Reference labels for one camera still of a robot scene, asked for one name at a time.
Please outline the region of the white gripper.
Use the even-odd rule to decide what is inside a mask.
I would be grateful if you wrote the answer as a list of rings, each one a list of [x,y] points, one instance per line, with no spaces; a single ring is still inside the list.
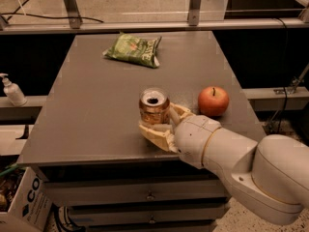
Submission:
[[[187,107],[170,103],[170,117],[177,126],[174,134],[172,125],[149,124],[139,122],[141,134],[155,146],[165,152],[176,153],[179,158],[202,169],[202,157],[205,147],[215,131],[221,128],[221,124],[207,116],[196,115]]]

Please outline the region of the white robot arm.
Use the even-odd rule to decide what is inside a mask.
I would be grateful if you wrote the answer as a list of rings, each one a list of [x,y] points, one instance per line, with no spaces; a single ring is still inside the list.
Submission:
[[[142,135],[166,152],[216,175],[258,217],[293,223],[309,207],[309,147],[281,134],[257,142],[183,106],[139,105]]]

